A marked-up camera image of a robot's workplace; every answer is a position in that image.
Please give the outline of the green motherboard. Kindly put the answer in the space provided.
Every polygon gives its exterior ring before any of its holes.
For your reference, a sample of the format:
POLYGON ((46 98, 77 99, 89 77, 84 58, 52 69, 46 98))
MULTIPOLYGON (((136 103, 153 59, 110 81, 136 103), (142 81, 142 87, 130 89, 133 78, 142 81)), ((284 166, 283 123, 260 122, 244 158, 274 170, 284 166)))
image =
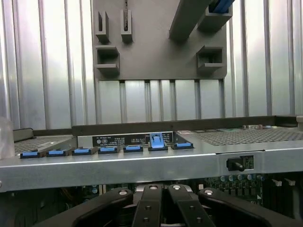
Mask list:
MULTIPOLYGON (((184 184, 194 193, 204 188, 215 188, 252 204, 281 213, 294 219, 303 219, 303 172, 278 174, 223 175, 200 179, 164 181, 158 184, 184 184)), ((85 185, 64 187, 60 193, 67 207, 79 205, 114 188, 126 188, 132 192, 142 191, 145 183, 85 185)))

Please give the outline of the grey parts rack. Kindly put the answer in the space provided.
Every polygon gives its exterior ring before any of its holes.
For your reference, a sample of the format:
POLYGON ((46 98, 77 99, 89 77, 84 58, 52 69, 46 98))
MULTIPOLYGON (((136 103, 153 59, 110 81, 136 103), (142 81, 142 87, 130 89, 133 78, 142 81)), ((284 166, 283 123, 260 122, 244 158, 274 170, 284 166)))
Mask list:
POLYGON ((223 79, 229 13, 213 0, 91 0, 95 74, 100 80, 223 79))

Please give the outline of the hard disk with blue carrier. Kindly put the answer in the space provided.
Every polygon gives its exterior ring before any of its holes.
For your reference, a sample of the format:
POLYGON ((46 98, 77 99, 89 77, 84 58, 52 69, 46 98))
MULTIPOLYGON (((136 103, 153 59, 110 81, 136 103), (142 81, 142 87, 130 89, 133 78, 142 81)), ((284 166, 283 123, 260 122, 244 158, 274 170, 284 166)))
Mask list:
POLYGON ((229 8, 232 6, 235 0, 213 0, 209 5, 210 13, 225 14, 229 13, 229 8))

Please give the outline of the black case label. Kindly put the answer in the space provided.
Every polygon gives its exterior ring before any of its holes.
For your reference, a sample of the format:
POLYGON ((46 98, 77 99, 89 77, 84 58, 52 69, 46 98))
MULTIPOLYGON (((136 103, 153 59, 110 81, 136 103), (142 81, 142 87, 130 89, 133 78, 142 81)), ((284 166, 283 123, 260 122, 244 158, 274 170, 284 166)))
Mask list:
POLYGON ((127 145, 147 145, 150 141, 149 134, 125 134, 125 135, 103 135, 93 136, 93 146, 127 146, 127 145))

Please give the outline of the blue slot retention clip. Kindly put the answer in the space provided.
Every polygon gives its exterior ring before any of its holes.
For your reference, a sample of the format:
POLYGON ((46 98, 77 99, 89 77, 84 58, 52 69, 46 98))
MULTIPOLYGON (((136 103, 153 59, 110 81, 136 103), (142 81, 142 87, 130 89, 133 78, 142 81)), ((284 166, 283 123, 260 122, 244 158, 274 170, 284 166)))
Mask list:
POLYGON ((66 155, 66 150, 50 150, 47 151, 47 157, 63 157, 66 155))
POLYGON ((174 150, 179 150, 179 149, 193 149, 194 146, 192 143, 190 142, 182 142, 182 143, 173 143, 171 145, 171 147, 174 149, 174 150))
POLYGON ((143 147, 141 145, 128 145, 123 148, 124 153, 132 152, 143 152, 143 147))
POLYGON ((162 133, 150 133, 148 150, 149 151, 168 150, 167 144, 163 139, 162 133))
POLYGON ((118 153, 118 147, 117 146, 111 146, 111 147, 100 147, 98 148, 98 154, 116 154, 118 153))
POLYGON ((91 155, 91 149, 89 148, 78 148, 72 151, 73 156, 91 155))
POLYGON ((29 152, 23 152, 20 154, 20 159, 37 158, 37 157, 40 157, 40 154, 38 151, 29 151, 29 152))

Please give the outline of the green RAM stick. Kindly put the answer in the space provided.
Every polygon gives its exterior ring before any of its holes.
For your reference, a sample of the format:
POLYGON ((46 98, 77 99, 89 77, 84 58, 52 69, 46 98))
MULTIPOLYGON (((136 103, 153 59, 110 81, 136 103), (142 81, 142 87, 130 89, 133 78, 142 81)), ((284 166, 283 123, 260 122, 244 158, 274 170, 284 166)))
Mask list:
POLYGON ((129 20, 128 20, 128 0, 123 0, 124 1, 124 9, 123 9, 123 14, 124 14, 124 31, 129 32, 129 20))

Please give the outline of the black chassis intrusion switch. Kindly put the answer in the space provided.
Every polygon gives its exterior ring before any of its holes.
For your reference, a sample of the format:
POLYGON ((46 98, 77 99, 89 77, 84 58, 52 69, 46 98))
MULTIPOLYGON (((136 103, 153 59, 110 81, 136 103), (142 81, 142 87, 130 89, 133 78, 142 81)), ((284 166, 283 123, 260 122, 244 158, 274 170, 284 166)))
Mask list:
POLYGON ((234 157, 234 158, 227 159, 226 167, 227 167, 228 171, 243 172, 245 170, 245 166, 243 164, 243 159, 241 157, 234 157))

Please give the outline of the black silver PC case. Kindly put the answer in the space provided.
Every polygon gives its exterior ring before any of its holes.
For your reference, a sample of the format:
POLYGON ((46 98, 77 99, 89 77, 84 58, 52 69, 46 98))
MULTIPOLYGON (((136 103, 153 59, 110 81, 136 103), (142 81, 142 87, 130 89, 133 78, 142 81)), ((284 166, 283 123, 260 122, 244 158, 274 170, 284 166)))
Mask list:
MULTIPOLYGON (((303 172, 303 116, 27 128, 14 131, 14 142, 13 156, 0 160, 0 227, 33 227, 75 207, 67 207, 60 193, 64 187, 147 186, 223 175, 303 172), (124 153, 125 146, 117 146, 118 153, 100 155, 92 143, 93 136, 150 133, 162 133, 168 150, 149 151, 148 144, 140 144, 143 152, 124 153), (171 145, 176 142, 190 142, 194 148, 174 150, 171 145), (91 149, 91 155, 73 156, 78 148, 91 149), (47 157, 50 150, 66 150, 66 155, 47 157), (21 153, 29 151, 38 151, 40 157, 20 159, 21 153), (228 171, 226 161, 234 157, 243 159, 243 172, 228 171)), ((199 191, 184 186, 193 199, 198 198, 199 191)), ((162 187, 160 227, 186 227, 168 187, 162 187)), ((133 205, 125 207, 111 227, 132 227, 142 192, 133 192, 133 205)))

